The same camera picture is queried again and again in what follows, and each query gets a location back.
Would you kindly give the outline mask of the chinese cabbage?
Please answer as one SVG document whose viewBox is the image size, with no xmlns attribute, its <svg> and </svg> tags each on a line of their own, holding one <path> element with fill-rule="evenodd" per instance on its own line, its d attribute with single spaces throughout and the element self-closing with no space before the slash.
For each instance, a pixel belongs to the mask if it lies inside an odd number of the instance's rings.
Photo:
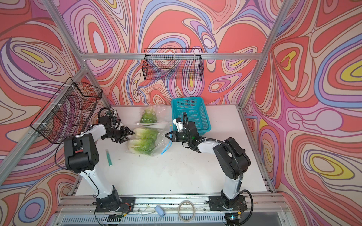
<svg viewBox="0 0 362 226">
<path fill-rule="evenodd" d="M 129 151 L 135 154 L 152 155 L 155 147 L 155 141 L 152 139 L 132 139 L 128 142 Z"/>
<path fill-rule="evenodd" d="M 158 136 L 158 130 L 150 128 L 136 128 L 134 130 L 135 137 L 137 139 L 152 139 L 156 140 Z"/>
</svg>

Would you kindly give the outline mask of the clear zip-top bag blue seal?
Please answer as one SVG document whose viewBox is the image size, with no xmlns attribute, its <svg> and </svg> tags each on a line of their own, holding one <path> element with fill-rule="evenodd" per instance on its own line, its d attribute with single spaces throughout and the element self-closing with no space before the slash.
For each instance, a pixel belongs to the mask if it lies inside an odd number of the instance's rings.
<svg viewBox="0 0 362 226">
<path fill-rule="evenodd" d="M 133 131 L 133 138 L 127 142 L 127 151 L 133 154 L 155 156 L 172 146 L 172 142 L 165 137 L 170 130 L 137 127 Z"/>
</svg>

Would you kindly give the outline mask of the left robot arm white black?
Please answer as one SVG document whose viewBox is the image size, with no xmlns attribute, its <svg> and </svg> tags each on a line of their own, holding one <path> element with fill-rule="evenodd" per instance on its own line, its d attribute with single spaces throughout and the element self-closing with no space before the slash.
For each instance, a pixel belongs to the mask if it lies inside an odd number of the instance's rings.
<svg viewBox="0 0 362 226">
<path fill-rule="evenodd" d="M 100 156 L 95 142 L 99 139 L 111 139 L 116 143 L 124 143 L 134 135 L 131 129 L 121 125 L 117 120 L 112 122 L 110 116 L 102 116 L 100 123 L 90 126 L 81 134 L 71 135 L 64 140 L 65 165 L 85 179 L 95 193 L 95 203 L 100 211 L 116 212 L 122 205 L 122 199 L 114 185 L 110 184 L 102 170 L 98 169 Z"/>
</svg>

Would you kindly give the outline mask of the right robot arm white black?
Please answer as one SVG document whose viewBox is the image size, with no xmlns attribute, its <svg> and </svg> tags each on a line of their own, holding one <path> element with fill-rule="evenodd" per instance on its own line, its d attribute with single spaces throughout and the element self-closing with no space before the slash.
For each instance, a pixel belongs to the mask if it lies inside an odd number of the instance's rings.
<svg viewBox="0 0 362 226">
<path fill-rule="evenodd" d="M 242 201 L 240 198 L 241 184 L 244 173 L 251 165 L 251 160 L 245 149 L 241 148 L 237 141 L 230 137 L 226 140 L 206 138 L 199 135 L 195 126 L 184 125 L 181 130 L 171 131 L 165 137 L 172 142 L 187 144 L 186 148 L 197 153 L 214 154 L 225 175 L 224 186 L 221 190 L 219 201 L 208 203 L 213 208 L 233 210 Z"/>
</svg>

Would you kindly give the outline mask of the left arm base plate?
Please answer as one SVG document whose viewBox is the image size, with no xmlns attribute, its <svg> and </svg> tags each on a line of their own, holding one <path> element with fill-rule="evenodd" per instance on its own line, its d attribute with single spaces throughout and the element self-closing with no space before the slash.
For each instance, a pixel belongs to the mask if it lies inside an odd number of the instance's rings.
<svg viewBox="0 0 362 226">
<path fill-rule="evenodd" d="M 126 196 L 126 197 L 120 197 L 120 203 L 119 204 L 109 204 L 107 207 L 105 204 L 100 204 L 100 202 L 97 200 L 94 202 L 96 204 L 95 206 L 95 212 L 96 213 L 130 213 L 134 210 L 134 205 L 136 201 L 136 197 L 132 196 Z"/>
</svg>

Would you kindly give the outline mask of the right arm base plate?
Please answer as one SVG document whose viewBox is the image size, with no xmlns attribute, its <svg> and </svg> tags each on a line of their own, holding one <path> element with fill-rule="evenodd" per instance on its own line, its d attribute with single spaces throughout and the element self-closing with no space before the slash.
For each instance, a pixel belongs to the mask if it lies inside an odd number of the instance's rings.
<svg viewBox="0 0 362 226">
<path fill-rule="evenodd" d="M 209 204 L 211 211 L 240 211 L 244 212 L 248 210 L 245 197 L 242 195 L 237 196 L 234 199 L 229 200 L 224 196 L 209 196 L 206 203 Z"/>
</svg>

